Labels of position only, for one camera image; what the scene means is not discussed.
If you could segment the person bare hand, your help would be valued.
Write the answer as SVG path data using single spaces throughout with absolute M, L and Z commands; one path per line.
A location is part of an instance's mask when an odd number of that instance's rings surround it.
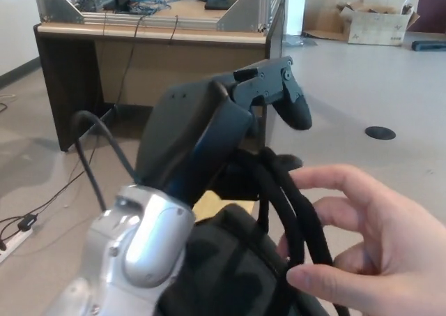
M 333 266 L 289 269 L 291 286 L 363 315 L 445 314 L 445 226 L 437 218 L 352 165 L 290 175 L 301 189 L 337 190 L 314 203 L 321 224 L 362 236 Z

